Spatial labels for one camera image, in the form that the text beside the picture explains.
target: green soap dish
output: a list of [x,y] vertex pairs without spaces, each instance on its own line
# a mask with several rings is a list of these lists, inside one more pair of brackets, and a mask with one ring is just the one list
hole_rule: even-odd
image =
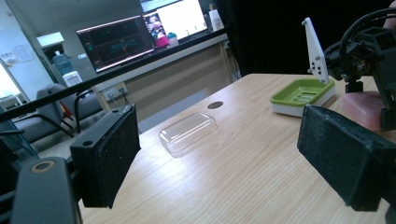
[[301,117],[305,105],[322,106],[334,94],[335,84],[332,79],[328,84],[323,84],[317,78],[300,78],[274,94],[270,103],[276,113]]

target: computer monitor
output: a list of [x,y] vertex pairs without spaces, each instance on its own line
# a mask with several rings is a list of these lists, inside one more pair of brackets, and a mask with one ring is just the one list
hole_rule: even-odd
[[144,12],[149,12],[159,7],[175,3],[180,0],[140,0],[140,6]]
[[154,51],[141,15],[77,31],[96,73]]
[[158,34],[163,36],[173,33],[180,41],[207,30],[204,14],[198,0],[177,1],[146,12],[143,17],[154,42],[158,38]]

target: power outlet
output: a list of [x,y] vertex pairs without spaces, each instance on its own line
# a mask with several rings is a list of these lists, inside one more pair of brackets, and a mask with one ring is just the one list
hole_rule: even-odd
[[112,87],[102,90],[102,94],[105,96],[105,99],[107,101],[110,101],[110,100],[115,99],[116,97],[122,95],[123,93],[125,93],[127,91],[128,90],[126,89],[125,83],[121,82],[117,85],[114,85]]

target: desk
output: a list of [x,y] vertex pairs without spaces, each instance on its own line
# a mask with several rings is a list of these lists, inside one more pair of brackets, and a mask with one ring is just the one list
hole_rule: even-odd
[[[270,97],[296,75],[252,74],[140,135],[113,209],[85,208],[90,223],[385,223],[389,204],[355,212],[297,148],[301,118],[276,114]],[[370,77],[365,87],[375,89]],[[345,91],[336,81],[334,100]],[[213,102],[223,106],[208,109]],[[173,157],[158,133],[193,112],[218,128]]]

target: chair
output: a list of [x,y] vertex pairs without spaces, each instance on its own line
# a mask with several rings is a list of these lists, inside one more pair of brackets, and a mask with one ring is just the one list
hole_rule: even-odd
[[[49,89],[46,87],[37,92],[36,98],[40,99],[49,94]],[[62,111],[60,102],[55,101],[39,107],[32,115],[14,121],[14,124],[18,130],[23,130],[22,135],[28,143],[33,143],[58,131],[63,131],[70,137],[73,137],[73,134],[61,126],[62,123],[65,123],[63,116],[64,112]]]
[[[49,92],[58,92],[66,89],[59,83],[49,85]],[[80,121],[103,110],[92,90],[81,94],[72,94],[60,100],[61,104],[72,113],[76,119],[77,131],[81,132]]]

